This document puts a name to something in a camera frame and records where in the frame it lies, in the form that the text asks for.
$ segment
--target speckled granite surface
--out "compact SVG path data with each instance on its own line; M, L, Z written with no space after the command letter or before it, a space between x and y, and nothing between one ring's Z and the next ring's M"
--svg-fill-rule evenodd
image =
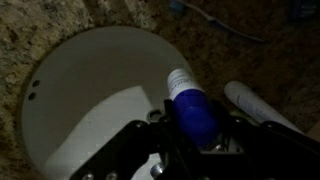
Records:
M318 116L300 118L297 111L316 106L319 97L309 101L307 95L311 89L317 95L314 87L319 86L316 80L299 78L320 76L310 69L320 57L319 23L286 23L285 0L192 2L269 43L236 39L210 27L193 11L179 17L168 10L166 0L0 0L0 179L42 179L28 165L18 138L15 117L24 84L54 47L94 27L127 25L159 34L186 57L210 97L232 108L223 96L223 86L240 80L308 130ZM297 84L305 88L303 93ZM305 101L295 99L294 105L290 97ZM310 113L320 114L319 109Z

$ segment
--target white bottle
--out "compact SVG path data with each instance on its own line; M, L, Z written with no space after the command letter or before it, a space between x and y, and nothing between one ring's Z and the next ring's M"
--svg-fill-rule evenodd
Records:
M238 81L229 82L224 88L225 95L253 119L260 123L275 121L296 132L303 134L295 125L262 100L248 86Z

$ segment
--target white sink basin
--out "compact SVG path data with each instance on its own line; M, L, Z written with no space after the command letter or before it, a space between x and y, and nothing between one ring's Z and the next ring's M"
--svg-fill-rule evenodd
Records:
M21 112L26 150L48 179L68 179L125 124L163 109L166 79L189 70L154 34L129 27L91 30L53 51L34 74ZM151 180L150 166L135 177Z

